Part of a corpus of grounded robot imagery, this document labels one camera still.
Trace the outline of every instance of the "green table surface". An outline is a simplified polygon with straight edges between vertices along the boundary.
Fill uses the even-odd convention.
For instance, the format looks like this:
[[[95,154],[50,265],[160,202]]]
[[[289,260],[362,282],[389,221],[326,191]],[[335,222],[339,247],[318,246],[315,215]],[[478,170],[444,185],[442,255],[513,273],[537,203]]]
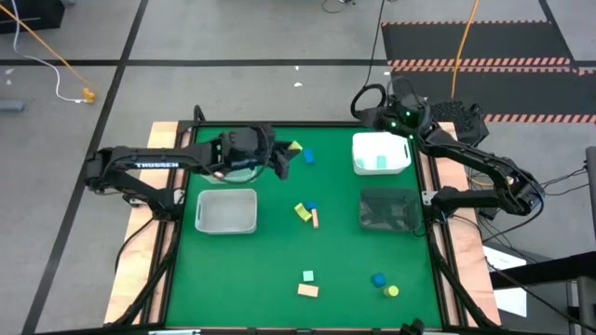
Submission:
[[[228,129],[201,128],[198,141]],[[351,161],[355,127],[278,127],[279,140],[313,150],[291,161],[280,181],[267,170],[246,185],[213,185],[190,177],[166,323],[170,327],[398,328],[420,318],[440,327],[427,241],[411,233],[362,230],[363,187],[418,190],[415,167],[399,175],[358,176]],[[196,199],[202,190],[251,188],[257,193],[253,234],[209,235],[196,230]],[[318,202],[319,228],[294,212]],[[317,298],[297,295],[305,270],[315,273]],[[400,288],[387,298],[371,276],[384,273]]]

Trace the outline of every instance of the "yellow cylinder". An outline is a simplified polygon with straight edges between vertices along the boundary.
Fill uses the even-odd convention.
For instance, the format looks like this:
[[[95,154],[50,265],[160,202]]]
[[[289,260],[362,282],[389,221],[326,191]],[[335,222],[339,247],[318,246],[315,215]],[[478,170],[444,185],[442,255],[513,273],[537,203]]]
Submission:
[[[400,290],[397,286],[391,285],[383,289],[383,293],[389,298],[395,298],[400,294]]]

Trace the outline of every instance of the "wooden table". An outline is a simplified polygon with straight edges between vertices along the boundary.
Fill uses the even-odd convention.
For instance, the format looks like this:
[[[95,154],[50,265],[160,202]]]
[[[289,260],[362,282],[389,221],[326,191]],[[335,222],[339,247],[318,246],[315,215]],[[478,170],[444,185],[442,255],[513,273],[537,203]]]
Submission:
[[[151,129],[147,147],[173,147],[177,125],[177,122],[155,122]],[[445,123],[441,124],[441,127],[454,135],[453,124]],[[189,135],[186,135],[183,138],[183,146],[187,145],[189,138]],[[426,187],[428,190],[432,190],[433,187],[430,178],[428,160],[424,155],[421,155],[421,158],[425,181],[427,183]],[[437,168],[440,184],[442,186],[453,186],[458,190],[466,190],[468,188],[466,172],[461,164],[447,158],[440,158],[437,159]],[[166,187],[168,173],[167,170],[143,170],[140,179],[153,187],[164,188]],[[180,187],[182,185],[182,175],[181,171],[177,173],[175,187]],[[470,219],[471,221],[476,221],[476,216],[472,209],[459,209],[456,214]],[[147,206],[133,208],[130,213],[129,226],[125,238],[133,234],[150,218],[151,211]],[[495,323],[500,324],[499,314],[494,300],[493,286],[484,259],[484,252],[478,229],[472,226],[469,222],[458,218],[450,219],[449,223],[454,246],[454,255],[461,283],[484,313],[486,313],[486,315]],[[150,224],[147,229],[129,243],[128,247],[122,253],[119,267],[115,275],[112,295],[105,315],[106,323],[112,322],[120,317],[145,284],[149,274],[149,267],[156,242],[157,226],[157,222]],[[162,255],[168,247],[171,228],[170,225],[166,231],[166,243],[164,243]],[[438,226],[435,226],[435,234],[437,237],[440,237],[441,235]],[[443,245],[441,243],[439,247],[442,252]],[[163,286],[162,278],[153,295],[149,322],[158,321]],[[452,325],[457,325],[458,315],[455,308],[454,293],[444,278],[443,286],[450,323]],[[473,325],[471,317],[469,317],[468,320],[470,325]]]

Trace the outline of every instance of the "white paper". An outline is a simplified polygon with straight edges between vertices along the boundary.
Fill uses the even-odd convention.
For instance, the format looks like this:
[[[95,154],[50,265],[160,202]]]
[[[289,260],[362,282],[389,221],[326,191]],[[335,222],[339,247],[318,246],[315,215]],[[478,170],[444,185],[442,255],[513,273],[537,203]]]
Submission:
[[[484,255],[489,263],[499,270],[523,266],[526,261],[506,254],[492,248],[484,247]],[[496,307],[498,309],[513,313],[514,315],[527,316],[527,295],[521,288],[499,289],[494,292]]]

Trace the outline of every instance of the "concrete floor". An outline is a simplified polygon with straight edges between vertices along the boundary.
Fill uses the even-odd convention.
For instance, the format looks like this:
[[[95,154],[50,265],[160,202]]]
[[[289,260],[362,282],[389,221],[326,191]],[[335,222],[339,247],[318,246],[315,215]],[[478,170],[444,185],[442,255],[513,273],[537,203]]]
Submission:
[[[68,59],[117,60],[139,3],[78,0],[67,8],[59,30],[40,34]],[[399,0],[386,4],[384,19],[465,20],[472,3]],[[549,4],[574,56],[596,60],[596,23],[582,20],[593,13],[593,1]],[[329,15],[319,0],[149,0],[131,58],[363,60],[370,57],[379,6],[380,1],[359,1]],[[544,14],[537,0],[482,0],[476,19],[535,20]],[[0,35],[0,64],[17,58],[11,41],[11,35]],[[20,49],[49,58],[27,34]],[[382,38],[375,57],[385,58]],[[29,313],[115,67],[77,70],[99,92],[95,105],[56,99],[53,72],[46,67],[0,66],[0,99],[27,102],[24,113],[0,114],[5,158],[0,188],[15,190],[4,192],[0,201],[0,253],[6,255],[0,261],[3,334],[20,333]],[[384,83],[386,71],[374,67],[371,82]],[[77,97],[81,86],[61,72],[61,92]],[[349,120],[349,103],[366,72],[360,66],[128,67],[101,146],[144,146],[152,122],[189,118],[196,103],[209,120]],[[590,124],[489,124],[489,129],[492,134],[481,147],[513,158],[540,180],[579,168],[585,148],[596,144]],[[584,182],[585,176],[576,177],[551,191]],[[37,331],[102,324],[128,216],[119,196],[84,192]],[[519,220],[499,214],[495,225],[505,229]],[[548,198],[542,216],[508,237],[516,247],[551,258],[594,250],[587,190]]]

